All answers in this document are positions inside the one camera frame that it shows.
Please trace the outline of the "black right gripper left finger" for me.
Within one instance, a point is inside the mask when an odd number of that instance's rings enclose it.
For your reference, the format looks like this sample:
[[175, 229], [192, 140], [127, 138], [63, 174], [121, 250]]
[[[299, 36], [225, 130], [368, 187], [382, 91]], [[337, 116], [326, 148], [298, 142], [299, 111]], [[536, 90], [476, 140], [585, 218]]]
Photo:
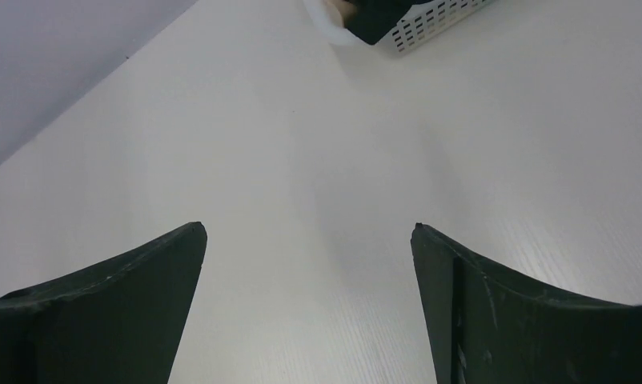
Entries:
[[207, 249], [189, 222], [0, 297], [0, 383], [168, 382]]

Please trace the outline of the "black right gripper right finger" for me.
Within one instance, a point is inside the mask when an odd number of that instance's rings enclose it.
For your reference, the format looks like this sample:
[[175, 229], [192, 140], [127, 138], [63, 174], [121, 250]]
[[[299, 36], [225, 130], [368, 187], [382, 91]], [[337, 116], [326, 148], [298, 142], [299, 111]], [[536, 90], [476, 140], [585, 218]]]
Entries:
[[411, 251], [440, 383], [642, 383], [642, 305], [541, 282], [419, 223]]

